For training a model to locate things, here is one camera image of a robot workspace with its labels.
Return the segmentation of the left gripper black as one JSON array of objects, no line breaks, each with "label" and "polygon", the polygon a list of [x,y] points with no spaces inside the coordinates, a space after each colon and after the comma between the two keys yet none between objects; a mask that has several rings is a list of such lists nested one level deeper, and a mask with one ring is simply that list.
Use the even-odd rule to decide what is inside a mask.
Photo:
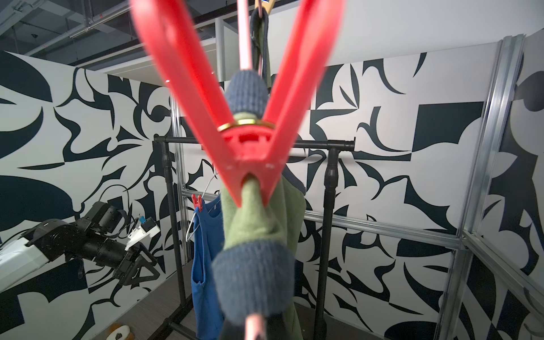
[{"label": "left gripper black", "polygon": [[[131,285],[134,282],[155,281],[160,277],[160,272],[155,269],[157,259],[142,243],[137,243],[137,251],[128,250],[118,267],[114,270],[114,279],[122,286]],[[142,270],[150,272],[148,276],[142,275]]]}]

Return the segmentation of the light green tank top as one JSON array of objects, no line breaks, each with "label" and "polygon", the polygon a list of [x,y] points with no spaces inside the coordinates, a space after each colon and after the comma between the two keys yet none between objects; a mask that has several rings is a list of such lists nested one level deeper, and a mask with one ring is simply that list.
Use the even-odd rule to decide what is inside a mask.
[{"label": "light green tank top", "polygon": [[222,144],[212,157],[223,180],[224,246],[212,263],[225,321],[221,339],[245,339],[245,320],[261,314],[265,339],[301,339],[294,306],[298,235],[303,223],[303,193],[283,175],[300,121],[280,120],[281,129],[240,126],[263,118],[269,91],[252,70],[238,72],[225,94],[232,113]]}]

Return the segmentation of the beige wooden clothespin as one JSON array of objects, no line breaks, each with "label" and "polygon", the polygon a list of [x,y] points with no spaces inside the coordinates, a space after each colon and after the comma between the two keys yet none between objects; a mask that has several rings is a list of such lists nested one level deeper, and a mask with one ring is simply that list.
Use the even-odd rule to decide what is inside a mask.
[{"label": "beige wooden clothespin", "polygon": [[272,9],[275,3],[276,3],[276,0],[255,0],[254,1],[255,9],[258,11],[260,16],[262,16],[264,11],[266,11],[267,14],[270,14],[272,12]]}]

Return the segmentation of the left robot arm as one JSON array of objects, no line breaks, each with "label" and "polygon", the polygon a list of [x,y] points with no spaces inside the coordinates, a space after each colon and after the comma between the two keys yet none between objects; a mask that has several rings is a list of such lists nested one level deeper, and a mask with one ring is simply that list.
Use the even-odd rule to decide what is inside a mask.
[{"label": "left robot arm", "polygon": [[134,221],[126,211],[97,202],[74,222],[51,219],[1,245],[1,291],[64,256],[86,259],[113,269],[123,286],[135,286],[160,277],[157,259],[141,243],[159,232],[152,219]]}]

